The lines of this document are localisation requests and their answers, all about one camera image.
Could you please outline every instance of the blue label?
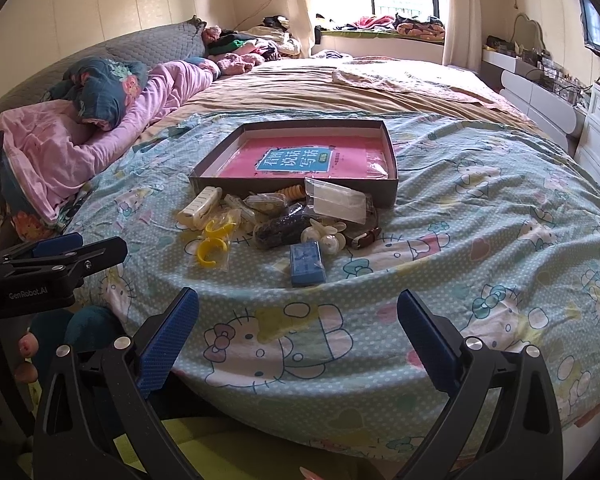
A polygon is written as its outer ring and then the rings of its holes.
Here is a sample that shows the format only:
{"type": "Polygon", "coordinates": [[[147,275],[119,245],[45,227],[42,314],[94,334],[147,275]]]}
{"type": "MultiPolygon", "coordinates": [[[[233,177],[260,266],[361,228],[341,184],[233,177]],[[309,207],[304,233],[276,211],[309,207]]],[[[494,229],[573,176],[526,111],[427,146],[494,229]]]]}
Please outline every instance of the blue label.
{"type": "Polygon", "coordinates": [[[331,148],[282,148],[269,150],[256,166],[258,171],[329,171],[331,148]]]}

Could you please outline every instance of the metal screw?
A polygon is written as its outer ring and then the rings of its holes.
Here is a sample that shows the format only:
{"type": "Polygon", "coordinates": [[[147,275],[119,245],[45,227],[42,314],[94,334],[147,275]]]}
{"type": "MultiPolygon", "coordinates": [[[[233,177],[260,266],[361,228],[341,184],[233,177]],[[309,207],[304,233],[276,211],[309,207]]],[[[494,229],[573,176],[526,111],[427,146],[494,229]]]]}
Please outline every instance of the metal screw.
{"type": "Polygon", "coordinates": [[[540,357],[540,350],[537,346],[529,345],[525,348],[526,354],[531,357],[540,357]]]}
{"type": "Polygon", "coordinates": [[[113,342],[113,346],[118,350],[124,350],[125,348],[128,348],[130,344],[131,339],[129,339],[126,335],[120,336],[113,342]]]}
{"type": "Polygon", "coordinates": [[[477,337],[468,337],[464,342],[471,350],[479,350],[482,348],[482,341],[480,341],[477,337]]]}
{"type": "Polygon", "coordinates": [[[60,345],[58,348],[56,348],[56,355],[58,357],[64,357],[66,355],[69,355],[70,351],[71,348],[69,345],[60,345]]]}

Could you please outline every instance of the pink blanket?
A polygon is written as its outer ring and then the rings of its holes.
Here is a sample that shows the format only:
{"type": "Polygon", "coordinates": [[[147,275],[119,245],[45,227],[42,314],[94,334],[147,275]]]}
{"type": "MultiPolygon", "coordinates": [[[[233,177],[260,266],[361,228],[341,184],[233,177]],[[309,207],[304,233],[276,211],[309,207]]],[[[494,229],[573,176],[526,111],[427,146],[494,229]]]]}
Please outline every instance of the pink blanket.
{"type": "Polygon", "coordinates": [[[414,92],[459,103],[481,104],[531,123],[531,120],[467,70],[426,61],[359,57],[331,73],[334,83],[389,92],[414,92]]]}
{"type": "Polygon", "coordinates": [[[55,223],[62,203],[120,158],[149,124],[177,110],[212,81],[210,71],[183,61],[158,65],[120,125],[110,132],[78,124],[71,101],[1,113],[4,151],[29,203],[40,218],[55,223]]]}
{"type": "Polygon", "coordinates": [[[353,24],[358,28],[373,29],[376,25],[381,27],[392,25],[394,20],[395,17],[389,14],[386,16],[362,16],[362,18],[353,22],[353,24]]]}

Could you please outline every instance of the blue eraser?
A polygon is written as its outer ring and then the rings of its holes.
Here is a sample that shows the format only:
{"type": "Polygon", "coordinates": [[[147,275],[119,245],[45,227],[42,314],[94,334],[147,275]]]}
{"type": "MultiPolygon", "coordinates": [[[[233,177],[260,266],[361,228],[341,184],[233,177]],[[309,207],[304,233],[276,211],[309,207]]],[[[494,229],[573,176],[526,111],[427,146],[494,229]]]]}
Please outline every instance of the blue eraser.
{"type": "Polygon", "coordinates": [[[319,285],[327,281],[320,257],[318,242],[292,245],[289,249],[291,260],[291,285],[319,285]]]}

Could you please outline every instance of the gray quilted pillow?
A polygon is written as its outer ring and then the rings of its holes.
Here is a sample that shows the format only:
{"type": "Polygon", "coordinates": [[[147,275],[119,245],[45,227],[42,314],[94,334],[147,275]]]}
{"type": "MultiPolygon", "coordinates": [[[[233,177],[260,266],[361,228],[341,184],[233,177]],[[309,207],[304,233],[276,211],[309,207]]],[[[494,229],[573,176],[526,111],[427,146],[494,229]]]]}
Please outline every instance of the gray quilted pillow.
{"type": "Polygon", "coordinates": [[[202,31],[205,27],[206,23],[194,16],[186,22],[138,30],[85,48],[43,68],[3,95],[0,98],[0,114],[10,108],[40,101],[46,90],[62,80],[67,68],[86,56],[108,57],[115,61],[142,61],[150,67],[174,59],[203,57],[205,45],[202,43],[202,31]]]}

